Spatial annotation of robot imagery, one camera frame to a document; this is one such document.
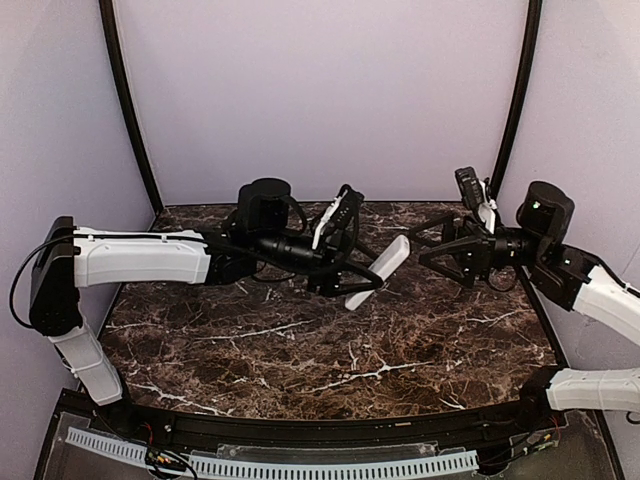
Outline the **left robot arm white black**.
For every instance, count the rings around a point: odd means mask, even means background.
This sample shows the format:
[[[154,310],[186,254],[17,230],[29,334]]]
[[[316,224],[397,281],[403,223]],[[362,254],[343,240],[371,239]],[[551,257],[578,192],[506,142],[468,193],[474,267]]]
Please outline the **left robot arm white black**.
[[[24,260],[31,271],[28,318],[20,324],[49,339],[91,400],[122,401],[125,386],[80,311],[80,291],[102,284],[178,282],[228,285],[258,273],[260,264],[304,276],[324,297],[378,289],[380,274],[350,256],[358,241],[363,196],[343,185],[327,210],[309,221],[289,183],[260,178],[243,185],[235,209],[210,231],[109,232],[52,224]]]

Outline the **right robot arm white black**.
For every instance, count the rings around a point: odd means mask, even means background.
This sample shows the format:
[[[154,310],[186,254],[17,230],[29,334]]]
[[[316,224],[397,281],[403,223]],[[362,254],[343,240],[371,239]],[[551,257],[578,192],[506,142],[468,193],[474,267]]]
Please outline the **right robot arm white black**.
[[[564,244],[575,204],[558,187],[534,181],[517,210],[515,228],[501,224],[484,185],[466,171],[457,183],[469,215],[441,215],[419,224],[409,237],[423,249],[421,265],[471,288],[492,272],[525,268],[530,283],[566,311],[578,312],[639,341],[639,292],[597,255]],[[573,409],[639,410],[639,371],[543,367],[520,389],[530,417]]]

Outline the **white remote control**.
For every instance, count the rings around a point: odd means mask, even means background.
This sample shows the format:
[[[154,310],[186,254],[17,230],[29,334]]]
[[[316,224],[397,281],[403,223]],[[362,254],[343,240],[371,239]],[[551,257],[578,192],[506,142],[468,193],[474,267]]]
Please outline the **white remote control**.
[[[373,261],[369,271],[376,274],[385,282],[409,257],[410,241],[405,235],[397,236],[394,241]],[[354,311],[364,303],[375,290],[372,289],[353,293],[347,296],[345,308]]]

